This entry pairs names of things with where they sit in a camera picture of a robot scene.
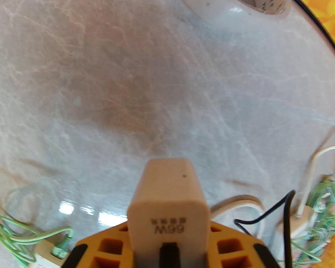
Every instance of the green cable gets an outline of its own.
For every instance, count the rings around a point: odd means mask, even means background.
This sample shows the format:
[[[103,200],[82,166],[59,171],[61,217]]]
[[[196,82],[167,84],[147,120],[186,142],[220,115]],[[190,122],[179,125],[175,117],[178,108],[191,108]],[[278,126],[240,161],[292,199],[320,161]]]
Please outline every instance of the green cable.
[[[66,254],[68,253],[67,239],[71,239],[73,237],[73,228],[70,226],[64,226],[64,227],[60,227],[58,229],[55,229],[49,232],[40,233],[38,230],[32,227],[29,227],[25,224],[22,224],[18,221],[15,221],[11,218],[7,218],[7,217],[0,215],[0,220],[3,223],[6,223],[6,222],[12,223],[27,231],[30,231],[33,234],[32,236],[29,236],[29,237],[17,236],[9,227],[7,227],[7,225],[0,223],[0,242],[3,245],[5,245],[5,247],[12,253],[12,255],[25,268],[27,268],[30,263],[36,262],[36,257],[33,254],[33,252],[27,247],[28,245],[35,245],[43,239],[57,235],[64,231],[68,231],[68,234],[64,237],[64,240],[62,242],[55,245],[55,248],[61,247],[62,243],[64,243],[63,245],[64,251],[66,252]]]
[[[307,205],[318,213],[317,220],[308,231],[307,236],[294,239],[292,245],[301,251],[294,267],[304,264],[320,263],[320,255],[323,253],[325,244],[328,243],[335,234],[335,215],[331,213],[331,208],[335,203],[335,181],[329,177],[323,179],[310,192]],[[296,244],[296,240],[307,240],[308,245],[303,248]]]

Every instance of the black edge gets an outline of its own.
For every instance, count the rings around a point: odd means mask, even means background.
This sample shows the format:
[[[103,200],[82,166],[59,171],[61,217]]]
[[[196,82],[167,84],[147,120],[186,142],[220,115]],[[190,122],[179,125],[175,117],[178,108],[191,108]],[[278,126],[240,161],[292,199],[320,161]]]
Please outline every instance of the black edge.
[[[280,268],[277,261],[274,259],[266,246],[256,243],[253,247],[257,251],[259,258],[262,260],[266,268]]]
[[[76,268],[79,261],[83,257],[84,253],[86,252],[88,248],[87,244],[81,244],[76,246],[72,252],[69,254],[66,261],[63,263],[61,268]]]

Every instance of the black cable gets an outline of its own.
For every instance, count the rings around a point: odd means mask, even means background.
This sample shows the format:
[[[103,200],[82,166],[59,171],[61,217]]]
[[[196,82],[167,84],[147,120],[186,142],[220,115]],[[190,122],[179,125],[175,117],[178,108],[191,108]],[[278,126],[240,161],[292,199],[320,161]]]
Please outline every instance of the black cable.
[[[291,190],[287,196],[283,212],[283,235],[284,235],[284,263],[286,268],[293,267],[293,259],[291,256],[291,239],[290,239],[290,207],[295,191]]]
[[[256,224],[262,219],[266,218],[270,215],[273,211],[279,208],[282,204],[285,203],[284,212],[283,212],[283,236],[284,236],[284,260],[285,260],[285,267],[291,268],[293,266],[293,261],[291,257],[291,239],[290,239],[290,206],[291,201],[293,200],[295,195],[295,191],[291,190],[289,193],[285,195],[279,202],[277,202],[274,206],[272,206],[268,211],[264,214],[259,216],[252,221],[244,221],[242,219],[234,219],[234,224],[243,230],[246,234],[249,234],[249,231],[245,229],[241,224]]]

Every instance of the white charger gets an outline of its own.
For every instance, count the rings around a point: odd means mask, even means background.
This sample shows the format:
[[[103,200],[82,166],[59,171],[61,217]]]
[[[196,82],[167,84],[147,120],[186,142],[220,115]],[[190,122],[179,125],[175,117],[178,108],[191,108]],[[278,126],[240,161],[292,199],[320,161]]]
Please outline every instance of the white charger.
[[[178,260],[181,268],[205,266],[210,208],[188,159],[147,163],[128,208],[128,227],[137,267],[159,267],[161,257]]]

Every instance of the white tape roll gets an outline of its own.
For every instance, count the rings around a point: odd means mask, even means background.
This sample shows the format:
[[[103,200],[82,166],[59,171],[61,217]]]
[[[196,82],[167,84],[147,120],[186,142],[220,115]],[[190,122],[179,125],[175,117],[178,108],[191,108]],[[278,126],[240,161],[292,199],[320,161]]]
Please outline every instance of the white tape roll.
[[[254,0],[249,5],[242,0],[183,0],[193,12],[219,28],[246,31],[266,22],[285,18],[291,0]]]

